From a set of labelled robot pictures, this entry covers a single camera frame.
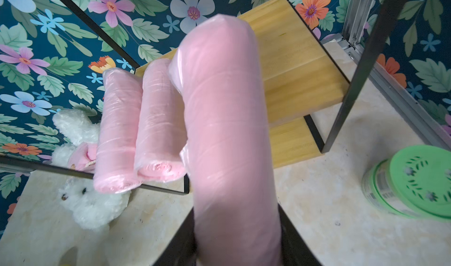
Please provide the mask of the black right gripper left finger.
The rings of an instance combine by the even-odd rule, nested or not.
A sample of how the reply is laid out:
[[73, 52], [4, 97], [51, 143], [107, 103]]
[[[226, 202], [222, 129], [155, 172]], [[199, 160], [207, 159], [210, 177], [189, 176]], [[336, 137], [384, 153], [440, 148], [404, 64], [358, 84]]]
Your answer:
[[191, 209], [153, 266], [196, 266], [196, 248], [194, 209]]

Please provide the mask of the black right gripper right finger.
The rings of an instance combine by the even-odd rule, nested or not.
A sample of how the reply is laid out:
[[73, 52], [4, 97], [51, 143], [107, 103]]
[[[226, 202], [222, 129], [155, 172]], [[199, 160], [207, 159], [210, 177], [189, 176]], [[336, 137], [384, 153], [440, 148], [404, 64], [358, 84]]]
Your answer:
[[322, 266], [299, 232], [278, 205], [281, 222], [281, 257], [283, 266]]

